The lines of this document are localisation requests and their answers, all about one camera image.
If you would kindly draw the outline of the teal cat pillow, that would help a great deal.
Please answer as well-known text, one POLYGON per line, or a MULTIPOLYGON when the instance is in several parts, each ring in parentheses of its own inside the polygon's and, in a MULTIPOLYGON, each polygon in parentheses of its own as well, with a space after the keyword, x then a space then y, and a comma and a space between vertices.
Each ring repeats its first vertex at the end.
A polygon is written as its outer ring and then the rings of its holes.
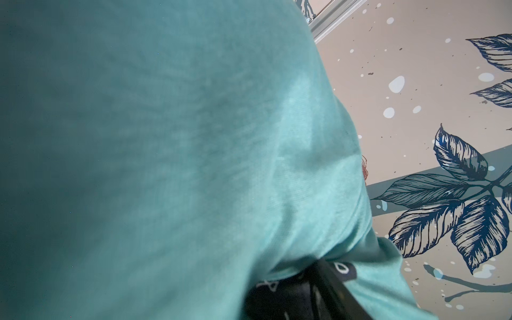
POLYGON ((1 2, 2 319, 247 319, 320 259, 433 319, 293 1, 1 2))

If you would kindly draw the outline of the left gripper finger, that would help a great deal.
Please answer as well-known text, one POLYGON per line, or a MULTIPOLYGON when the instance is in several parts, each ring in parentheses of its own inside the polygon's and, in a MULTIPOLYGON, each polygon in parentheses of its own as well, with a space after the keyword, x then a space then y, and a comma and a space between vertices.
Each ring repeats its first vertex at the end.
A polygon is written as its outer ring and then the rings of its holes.
POLYGON ((316 261, 305 272, 315 287, 331 319, 372 319, 350 293, 345 282, 355 280, 355 267, 347 262, 316 261))

